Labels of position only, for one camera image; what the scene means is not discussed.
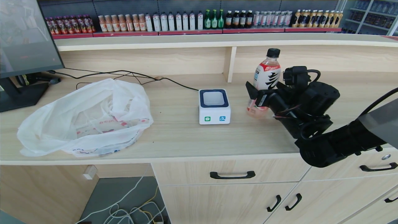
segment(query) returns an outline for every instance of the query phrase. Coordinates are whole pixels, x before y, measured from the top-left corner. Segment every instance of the black bottle cap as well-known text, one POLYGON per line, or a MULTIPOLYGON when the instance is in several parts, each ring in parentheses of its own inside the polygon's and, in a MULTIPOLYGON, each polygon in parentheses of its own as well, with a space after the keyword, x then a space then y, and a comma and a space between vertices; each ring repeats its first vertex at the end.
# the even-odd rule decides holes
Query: black bottle cap
POLYGON ((269 48, 267 51, 267 57, 279 57, 281 50, 278 48, 269 48))

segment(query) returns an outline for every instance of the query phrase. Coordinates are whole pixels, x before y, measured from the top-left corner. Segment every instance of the white plastic bag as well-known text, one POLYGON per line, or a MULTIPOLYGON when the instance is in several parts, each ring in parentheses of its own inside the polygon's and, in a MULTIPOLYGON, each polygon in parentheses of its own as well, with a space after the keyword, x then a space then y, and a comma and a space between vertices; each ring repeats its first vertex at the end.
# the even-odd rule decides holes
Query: white plastic bag
POLYGON ((77 157, 117 152, 133 144, 153 119, 144 88, 105 79, 86 85, 26 118, 17 137, 25 156, 63 150, 77 157))

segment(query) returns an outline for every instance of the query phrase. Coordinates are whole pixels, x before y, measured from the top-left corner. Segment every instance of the drawer handle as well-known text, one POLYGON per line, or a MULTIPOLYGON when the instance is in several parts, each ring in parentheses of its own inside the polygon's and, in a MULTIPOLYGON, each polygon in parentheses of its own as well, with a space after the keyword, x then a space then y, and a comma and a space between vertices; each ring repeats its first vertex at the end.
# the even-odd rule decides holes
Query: drawer handle
POLYGON ((286 211, 290 211, 290 210, 294 209, 294 207, 296 207, 296 205, 301 201, 302 196, 300 193, 296 194, 296 197, 297 197, 296 203, 291 208, 289 208, 289 206, 286 206, 285 207, 286 211))
POLYGON ((282 201, 281 196, 280 196, 280 195, 277 195, 277 196, 276 196, 276 204, 275 204, 274 207, 272 207, 272 208, 268 207, 268 208, 267 208, 267 212, 272 212, 272 211, 276 208, 276 206, 278 206, 279 203, 281 203, 281 201, 282 201))
POLYGON ((244 177, 220 177, 217 172, 210 172, 210 177, 213 179, 231 180, 231 179, 249 179, 255 177, 254 171, 248 171, 248 174, 244 177))
POLYGON ((391 202, 393 202, 393 201, 395 201, 395 200, 397 200, 398 198, 396 198, 396 199, 394 199, 394 200, 391 200, 391 199, 389 199, 389 198, 387 198, 387 199, 384 199, 384 201, 386 202, 386 203, 391 203, 391 202))
POLYGON ((362 171, 365 172, 374 172, 374 171, 383 171, 383 170, 391 170, 391 169, 395 169, 398 167, 397 163, 390 163, 390 168, 384 168, 384 169, 370 169, 369 167, 367 167, 366 165, 362 165, 360 166, 362 171))

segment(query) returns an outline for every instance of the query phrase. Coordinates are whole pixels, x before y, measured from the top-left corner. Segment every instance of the cable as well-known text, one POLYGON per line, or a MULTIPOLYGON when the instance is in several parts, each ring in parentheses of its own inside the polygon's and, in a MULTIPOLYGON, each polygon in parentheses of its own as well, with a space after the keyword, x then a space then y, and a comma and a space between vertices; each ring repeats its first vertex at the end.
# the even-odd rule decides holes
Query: cable
POLYGON ((65 68, 65 69, 76 70, 76 71, 87 71, 87 72, 94 72, 94 73, 88 74, 88 75, 83 75, 83 76, 80 76, 80 77, 75 77, 75 76, 72 76, 72 75, 69 75, 69 74, 66 74, 66 73, 57 72, 57 71, 54 71, 54 70, 50 70, 50 71, 48 71, 48 72, 51 73, 51 74, 65 75, 65 76, 68 76, 68 77, 71 77, 71 78, 74 78, 74 79, 81 79, 81 78, 85 78, 85 77, 89 77, 89 76, 93 76, 93 75, 102 75, 102 74, 120 75, 118 78, 121 78, 121 77, 123 77, 123 76, 135 77, 137 80, 138 80, 138 78, 153 79, 152 81, 148 81, 148 82, 146 82, 146 83, 150 83, 150 82, 160 81, 160 80, 166 79, 166 80, 169 80, 169 81, 171 81, 171 82, 173 82, 173 83, 175 83, 175 84, 177 84, 177 85, 180 85, 180 86, 182 86, 182 87, 185 87, 185 88, 187 88, 187 89, 199 91, 198 89, 185 86, 185 85, 180 84, 180 83, 178 83, 178 82, 176 82, 176 81, 174 81, 174 80, 172 80, 172 79, 169 79, 169 78, 165 78, 165 77, 162 77, 162 76, 159 76, 159 77, 151 77, 151 76, 149 76, 149 75, 145 75, 145 74, 141 74, 141 73, 137 73, 137 72, 132 72, 132 71, 127 71, 127 70, 117 70, 117 71, 110 71, 110 72, 97 72, 97 71, 84 70, 84 69, 71 69, 71 68, 65 68), (115 74, 115 73, 117 73, 117 72, 127 72, 127 74, 125 74, 125 75, 115 74))
POLYGON ((383 96, 381 96, 379 99, 377 99, 376 101, 374 101, 371 105, 369 105, 360 115, 364 115, 367 114, 370 110, 372 110, 375 106, 377 106, 379 103, 381 103, 383 100, 387 99, 388 97, 390 97, 391 95, 393 95, 394 93, 398 92, 398 87, 391 90, 390 92, 384 94, 383 96))

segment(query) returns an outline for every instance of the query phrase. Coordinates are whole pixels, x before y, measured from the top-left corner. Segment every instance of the black cable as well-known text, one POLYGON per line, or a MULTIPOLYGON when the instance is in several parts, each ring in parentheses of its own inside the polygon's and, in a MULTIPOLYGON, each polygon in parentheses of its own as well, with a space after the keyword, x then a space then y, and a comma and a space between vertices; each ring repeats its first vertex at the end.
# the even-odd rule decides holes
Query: black cable
POLYGON ((398 87, 391 90, 390 92, 384 94, 383 96, 381 96, 379 99, 377 99, 376 101, 374 101, 371 105, 369 105, 360 115, 364 115, 367 114, 370 110, 372 110, 375 106, 377 106, 379 103, 381 103, 383 100, 387 99, 389 96, 393 95, 394 93, 398 92, 398 87))

